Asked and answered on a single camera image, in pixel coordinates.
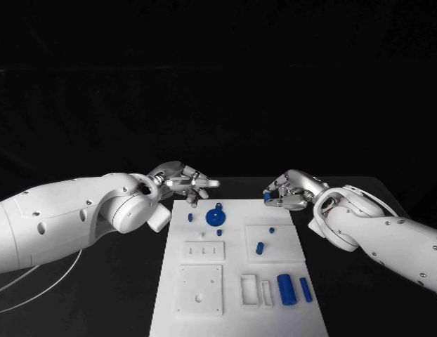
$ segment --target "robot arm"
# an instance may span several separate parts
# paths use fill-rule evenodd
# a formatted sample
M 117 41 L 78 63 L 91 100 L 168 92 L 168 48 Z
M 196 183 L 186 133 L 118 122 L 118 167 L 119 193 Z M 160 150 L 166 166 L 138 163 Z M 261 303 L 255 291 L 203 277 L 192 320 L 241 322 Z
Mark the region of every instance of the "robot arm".
M 297 211 L 311 201 L 310 229 L 345 251 L 361 247 L 375 262 L 437 293 L 437 230 L 407 218 L 385 216 L 350 186 L 329 188 L 296 170 L 281 177 L 264 190 L 265 205 Z M 277 189 L 280 198 L 271 199 L 270 191 Z
M 179 161 L 151 173 L 72 179 L 1 201 L 0 274 L 59 260 L 106 233 L 128 233 L 145 222 L 158 232 L 171 219 L 158 203 L 170 192 L 192 195 L 187 202 L 196 205 L 196 191 L 206 198 L 202 188 L 219 186 Z

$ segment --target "white platform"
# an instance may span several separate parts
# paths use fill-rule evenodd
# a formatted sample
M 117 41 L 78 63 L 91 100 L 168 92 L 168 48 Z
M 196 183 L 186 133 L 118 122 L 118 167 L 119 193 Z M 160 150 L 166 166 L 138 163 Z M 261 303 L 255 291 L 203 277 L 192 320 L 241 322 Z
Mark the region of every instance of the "white platform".
M 205 221 L 205 214 L 209 209 L 215 208 L 218 202 L 222 203 L 226 220 L 222 226 L 212 227 Z M 189 213 L 193 214 L 192 222 L 187 221 Z M 268 232 L 270 227 L 275 228 L 272 234 Z M 218 229 L 222 230 L 220 237 L 216 235 Z M 257 260 L 252 254 L 258 239 L 265 244 L 262 260 L 261 256 Z M 213 257 L 213 251 L 210 259 L 206 256 L 192 258 L 186 254 L 190 244 L 186 246 L 184 242 L 203 242 L 206 248 L 215 246 L 209 242 L 223 242 L 223 261 L 218 261 L 220 258 Z M 200 244 L 192 244 L 192 255 L 200 248 L 197 246 Z M 197 282 L 194 289 L 184 286 L 183 281 L 187 281 L 190 275 L 199 270 L 203 270 L 203 273 L 200 277 L 193 278 Z M 296 305 L 284 306 L 281 303 L 275 280 L 277 275 L 281 274 L 291 276 L 297 295 Z M 255 275 L 259 298 L 257 308 L 242 306 L 241 275 Z M 304 301 L 301 277 L 306 277 L 309 281 L 311 303 Z M 271 303 L 265 304 L 262 299 L 261 283 L 264 280 L 270 281 L 272 307 L 270 307 Z M 222 283 L 222 302 L 218 299 L 219 282 Z M 184 303 L 184 312 L 181 312 L 181 303 Z M 283 209 L 265 207 L 261 199 L 200 200 L 196 209 L 184 200 L 174 201 L 150 331 L 150 337 L 171 336 L 327 336 L 290 213 Z

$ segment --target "blue part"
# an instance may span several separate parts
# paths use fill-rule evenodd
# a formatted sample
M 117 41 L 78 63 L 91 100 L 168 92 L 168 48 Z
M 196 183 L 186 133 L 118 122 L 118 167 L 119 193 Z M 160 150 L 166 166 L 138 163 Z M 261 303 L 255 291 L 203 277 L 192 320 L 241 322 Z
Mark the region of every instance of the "blue part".
M 225 222 L 225 213 L 220 203 L 218 203 L 215 208 L 206 212 L 205 219 L 206 223 L 213 227 L 219 226 Z
M 278 275 L 277 285 L 280 287 L 283 305 L 297 304 L 297 297 L 294 295 L 291 276 L 288 274 Z
M 307 287 L 307 279 L 304 277 L 300 278 L 300 283 L 301 283 L 301 288 L 303 288 L 303 294 L 304 294 L 304 299 L 307 302 L 311 302 L 311 293 L 310 293 L 310 288 Z
M 255 254 L 262 255 L 262 250 L 264 250 L 264 243 L 258 242 L 257 243 L 257 248 L 255 248 Z

